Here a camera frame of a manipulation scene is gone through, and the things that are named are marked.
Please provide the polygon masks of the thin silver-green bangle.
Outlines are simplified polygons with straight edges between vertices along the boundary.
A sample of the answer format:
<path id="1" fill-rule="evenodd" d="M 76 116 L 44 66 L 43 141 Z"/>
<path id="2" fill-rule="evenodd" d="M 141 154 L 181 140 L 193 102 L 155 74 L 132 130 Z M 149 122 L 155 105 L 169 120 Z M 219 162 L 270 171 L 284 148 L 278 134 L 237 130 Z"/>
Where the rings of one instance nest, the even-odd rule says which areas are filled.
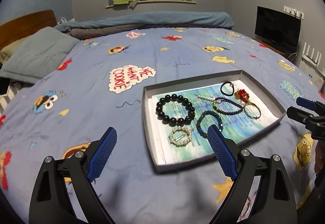
<path id="1" fill-rule="evenodd" d="M 259 119 L 261 117 L 261 110 L 255 103 L 252 102 L 248 102 L 244 105 L 244 113 L 250 119 Z"/>

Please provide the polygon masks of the red bead gold ornament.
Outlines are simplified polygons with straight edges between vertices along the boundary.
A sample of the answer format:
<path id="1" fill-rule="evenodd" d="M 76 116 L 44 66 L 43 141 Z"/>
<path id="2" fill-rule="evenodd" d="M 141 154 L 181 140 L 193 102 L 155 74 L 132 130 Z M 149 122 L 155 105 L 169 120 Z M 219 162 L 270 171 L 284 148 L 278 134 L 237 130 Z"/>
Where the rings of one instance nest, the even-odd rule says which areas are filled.
<path id="1" fill-rule="evenodd" d="M 245 89 L 239 89 L 234 92 L 234 97 L 244 103 L 249 102 L 249 93 Z"/>

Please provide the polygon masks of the black flat monitor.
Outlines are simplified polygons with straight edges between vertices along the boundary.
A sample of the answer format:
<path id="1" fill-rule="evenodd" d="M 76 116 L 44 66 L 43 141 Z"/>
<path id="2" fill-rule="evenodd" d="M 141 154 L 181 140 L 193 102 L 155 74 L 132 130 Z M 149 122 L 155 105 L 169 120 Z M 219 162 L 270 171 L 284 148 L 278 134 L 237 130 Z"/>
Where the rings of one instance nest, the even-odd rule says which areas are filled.
<path id="1" fill-rule="evenodd" d="M 300 38 L 301 20 L 291 15 L 257 6 L 255 35 L 275 49 L 295 53 Z"/>

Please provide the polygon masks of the straight pearl hair pin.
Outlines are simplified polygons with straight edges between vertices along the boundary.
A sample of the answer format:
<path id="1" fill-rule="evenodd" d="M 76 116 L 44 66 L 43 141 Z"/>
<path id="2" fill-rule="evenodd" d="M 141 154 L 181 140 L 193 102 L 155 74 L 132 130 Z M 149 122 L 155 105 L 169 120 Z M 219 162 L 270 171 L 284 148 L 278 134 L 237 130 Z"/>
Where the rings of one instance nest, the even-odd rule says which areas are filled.
<path id="1" fill-rule="evenodd" d="M 206 101 L 210 101 L 210 102 L 213 102 L 215 100 L 215 98 L 213 97 L 209 97 L 209 96 L 203 96 L 203 95 L 198 95 L 198 94 L 195 94 L 196 97 L 200 98 L 200 99 L 203 99 L 203 100 L 206 100 Z"/>

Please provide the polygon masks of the round pearl hair clip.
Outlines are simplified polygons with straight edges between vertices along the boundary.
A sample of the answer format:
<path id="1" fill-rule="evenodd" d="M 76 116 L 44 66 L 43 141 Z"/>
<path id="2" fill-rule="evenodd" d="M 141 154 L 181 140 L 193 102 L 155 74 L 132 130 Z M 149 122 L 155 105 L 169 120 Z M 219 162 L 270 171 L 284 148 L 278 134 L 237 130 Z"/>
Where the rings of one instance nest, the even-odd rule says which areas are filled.
<path id="1" fill-rule="evenodd" d="M 173 128 L 168 136 L 170 144 L 176 147 L 183 147 L 192 141 L 192 131 L 194 127 Z"/>

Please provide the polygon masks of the blue cartoon print bedspread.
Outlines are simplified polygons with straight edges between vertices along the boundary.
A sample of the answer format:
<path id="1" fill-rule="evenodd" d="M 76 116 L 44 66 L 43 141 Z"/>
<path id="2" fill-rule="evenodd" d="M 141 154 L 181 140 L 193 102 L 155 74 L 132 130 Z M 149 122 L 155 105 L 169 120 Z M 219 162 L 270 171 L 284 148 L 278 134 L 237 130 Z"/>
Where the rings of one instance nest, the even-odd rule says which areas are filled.
<path id="1" fill-rule="evenodd" d="M 150 85 L 242 71 L 284 108 L 303 97 L 323 101 L 298 67 L 253 39 L 224 29 L 157 28 L 80 42 L 66 64 L 20 91 L 1 122 L 3 193 L 28 221 L 43 159 L 55 159 L 117 131 L 117 143 L 94 188 L 117 223 L 208 223 L 224 200 L 224 176 L 197 131 L 185 147 L 147 100 Z"/>

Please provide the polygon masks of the grey-green pillow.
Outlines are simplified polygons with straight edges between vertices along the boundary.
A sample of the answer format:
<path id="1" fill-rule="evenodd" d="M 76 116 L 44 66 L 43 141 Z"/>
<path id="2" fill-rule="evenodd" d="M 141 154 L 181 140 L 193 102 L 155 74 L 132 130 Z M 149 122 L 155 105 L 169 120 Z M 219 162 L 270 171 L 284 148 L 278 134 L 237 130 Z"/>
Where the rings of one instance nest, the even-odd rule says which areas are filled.
<path id="1" fill-rule="evenodd" d="M 29 36 L 1 68 L 1 77 L 35 84 L 56 70 L 79 42 L 52 27 Z"/>

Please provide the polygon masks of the wooden headboard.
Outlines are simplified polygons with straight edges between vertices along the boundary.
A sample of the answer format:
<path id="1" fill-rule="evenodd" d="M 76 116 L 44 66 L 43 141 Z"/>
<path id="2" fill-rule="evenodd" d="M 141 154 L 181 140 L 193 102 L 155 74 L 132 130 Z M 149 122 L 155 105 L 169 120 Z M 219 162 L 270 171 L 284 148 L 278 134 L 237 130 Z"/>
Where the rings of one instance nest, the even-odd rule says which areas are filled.
<path id="1" fill-rule="evenodd" d="M 28 37 L 44 27 L 54 27 L 57 20 L 53 10 L 43 10 L 18 17 L 0 26 L 0 49 Z"/>

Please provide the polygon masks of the folded blue grey blanket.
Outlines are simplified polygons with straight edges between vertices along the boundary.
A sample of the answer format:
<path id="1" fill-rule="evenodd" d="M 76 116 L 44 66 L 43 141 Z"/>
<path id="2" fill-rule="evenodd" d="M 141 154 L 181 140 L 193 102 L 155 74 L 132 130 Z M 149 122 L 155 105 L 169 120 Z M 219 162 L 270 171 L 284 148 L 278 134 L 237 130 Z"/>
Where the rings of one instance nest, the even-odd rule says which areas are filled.
<path id="1" fill-rule="evenodd" d="M 70 21 L 54 28 L 79 40 L 131 30 L 160 27 L 206 27 L 232 29 L 234 21 L 226 12 L 143 12 L 89 21 Z"/>

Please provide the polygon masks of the white wall hook rack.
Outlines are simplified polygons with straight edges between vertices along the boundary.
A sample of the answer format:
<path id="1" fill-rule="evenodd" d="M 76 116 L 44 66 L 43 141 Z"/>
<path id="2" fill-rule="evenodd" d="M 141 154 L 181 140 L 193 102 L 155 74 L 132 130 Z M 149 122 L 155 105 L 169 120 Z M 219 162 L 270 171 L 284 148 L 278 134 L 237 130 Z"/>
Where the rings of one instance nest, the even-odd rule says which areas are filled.
<path id="1" fill-rule="evenodd" d="M 291 16 L 297 17 L 300 20 L 304 19 L 304 13 L 297 10 L 297 9 L 290 8 L 288 6 L 284 6 L 283 7 L 283 12 L 286 13 L 286 14 L 289 14 Z"/>

